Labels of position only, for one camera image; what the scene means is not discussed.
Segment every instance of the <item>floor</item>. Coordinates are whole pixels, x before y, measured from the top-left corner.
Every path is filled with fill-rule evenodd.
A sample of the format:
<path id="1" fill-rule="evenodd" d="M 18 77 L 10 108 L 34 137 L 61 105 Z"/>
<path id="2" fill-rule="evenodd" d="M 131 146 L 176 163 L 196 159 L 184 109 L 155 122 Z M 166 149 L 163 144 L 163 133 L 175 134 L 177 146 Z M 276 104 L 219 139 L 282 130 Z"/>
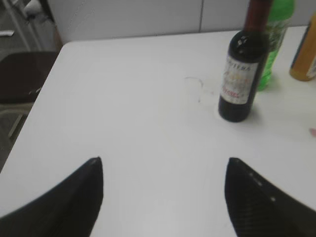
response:
<path id="1" fill-rule="evenodd" d="M 0 172 L 11 151 L 12 144 L 10 143 L 7 135 L 16 118 L 16 115 L 7 115 L 0 118 Z"/>
<path id="2" fill-rule="evenodd" d="M 30 44 L 31 50 L 36 50 L 36 45 L 32 40 L 32 36 L 28 32 L 27 22 L 22 17 L 16 15 L 16 19 L 24 32 L 25 37 Z M 9 12 L 4 8 L 2 1 L 0 0 L 0 30 L 15 30 L 15 34 L 12 37 L 0 38 L 0 61 L 9 54 L 14 52 L 27 51 L 23 41 L 16 31 Z M 7 115 L 0 118 L 0 172 L 7 160 L 7 157 L 11 151 L 12 144 L 9 142 L 7 135 L 15 122 L 16 115 Z"/>

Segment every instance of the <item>wine bottle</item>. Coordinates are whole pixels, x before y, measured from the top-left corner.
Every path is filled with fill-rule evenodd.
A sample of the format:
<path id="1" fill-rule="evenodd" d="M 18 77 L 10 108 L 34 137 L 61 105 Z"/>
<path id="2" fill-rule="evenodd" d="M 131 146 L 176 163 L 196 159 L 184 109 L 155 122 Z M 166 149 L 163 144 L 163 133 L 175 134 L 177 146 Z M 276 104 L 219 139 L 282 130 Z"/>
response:
<path id="1" fill-rule="evenodd" d="M 269 52 L 265 25 L 272 2 L 250 0 L 244 28 L 230 42 L 219 100 L 219 114 L 228 121 L 250 113 Z"/>

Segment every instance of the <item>chair leg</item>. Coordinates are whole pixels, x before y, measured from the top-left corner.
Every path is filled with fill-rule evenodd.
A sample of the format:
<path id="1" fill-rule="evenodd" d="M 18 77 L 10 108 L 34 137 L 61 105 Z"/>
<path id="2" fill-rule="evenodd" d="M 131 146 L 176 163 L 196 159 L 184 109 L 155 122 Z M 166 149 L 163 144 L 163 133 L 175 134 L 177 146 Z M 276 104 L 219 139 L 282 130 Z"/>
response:
<path id="1" fill-rule="evenodd" d="M 18 119 L 15 121 L 13 127 L 11 128 L 11 131 L 9 132 L 9 139 L 12 144 L 15 143 L 17 137 L 19 136 L 26 118 L 27 115 L 19 115 Z"/>

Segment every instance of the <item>wine label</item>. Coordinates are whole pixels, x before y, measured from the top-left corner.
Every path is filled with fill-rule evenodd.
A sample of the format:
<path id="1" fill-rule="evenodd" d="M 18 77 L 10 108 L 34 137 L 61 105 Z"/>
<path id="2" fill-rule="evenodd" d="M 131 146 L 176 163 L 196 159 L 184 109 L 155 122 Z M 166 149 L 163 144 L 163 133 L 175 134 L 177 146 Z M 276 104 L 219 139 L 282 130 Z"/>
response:
<path id="1" fill-rule="evenodd" d="M 316 57 L 312 61 L 311 66 L 310 66 L 308 72 L 306 73 L 306 76 L 308 76 L 309 78 L 316 77 Z"/>
<path id="2" fill-rule="evenodd" d="M 269 51 L 280 48 L 284 39 L 289 19 L 283 21 L 272 21 L 266 25 L 266 33 L 269 35 Z"/>
<path id="3" fill-rule="evenodd" d="M 236 105 L 246 104 L 259 63 L 243 63 L 228 55 L 221 96 Z"/>

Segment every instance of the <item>white table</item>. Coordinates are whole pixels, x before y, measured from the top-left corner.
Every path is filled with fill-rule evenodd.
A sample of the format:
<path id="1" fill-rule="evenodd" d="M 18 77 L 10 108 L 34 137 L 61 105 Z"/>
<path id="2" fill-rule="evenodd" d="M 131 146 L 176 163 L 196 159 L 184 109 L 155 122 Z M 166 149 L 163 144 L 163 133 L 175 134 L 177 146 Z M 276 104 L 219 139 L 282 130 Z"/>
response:
<path id="1" fill-rule="evenodd" d="M 287 32 L 275 82 L 242 123 L 216 113 L 235 32 L 65 45 L 0 174 L 0 216 L 96 156 L 105 196 L 92 237 L 236 236 L 232 156 L 316 209 L 316 81 L 288 74 L 304 29 Z"/>

